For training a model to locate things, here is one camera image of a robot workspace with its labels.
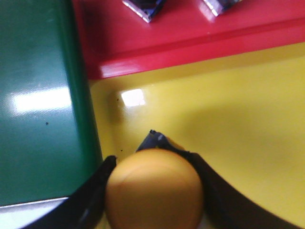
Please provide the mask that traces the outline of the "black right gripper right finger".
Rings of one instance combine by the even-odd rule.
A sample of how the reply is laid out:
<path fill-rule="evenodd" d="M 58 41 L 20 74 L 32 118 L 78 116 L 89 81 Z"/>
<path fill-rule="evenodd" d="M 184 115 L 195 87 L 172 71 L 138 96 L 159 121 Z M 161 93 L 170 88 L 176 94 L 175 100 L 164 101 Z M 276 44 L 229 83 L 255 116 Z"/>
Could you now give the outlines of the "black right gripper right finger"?
<path fill-rule="evenodd" d="M 189 162 L 203 182 L 205 209 L 217 229 L 298 229 L 257 205 L 218 175 L 197 153 Z"/>

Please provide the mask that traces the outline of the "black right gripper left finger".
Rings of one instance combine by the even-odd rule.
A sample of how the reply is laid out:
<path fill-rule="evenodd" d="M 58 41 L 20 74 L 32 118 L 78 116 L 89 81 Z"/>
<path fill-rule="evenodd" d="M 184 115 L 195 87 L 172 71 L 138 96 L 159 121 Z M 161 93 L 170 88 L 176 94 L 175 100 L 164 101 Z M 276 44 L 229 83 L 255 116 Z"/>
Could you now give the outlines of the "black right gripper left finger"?
<path fill-rule="evenodd" d="M 108 156 L 96 172 L 70 197 L 49 213 L 28 224 L 27 229 L 93 229 L 102 219 L 105 189 L 116 157 Z"/>

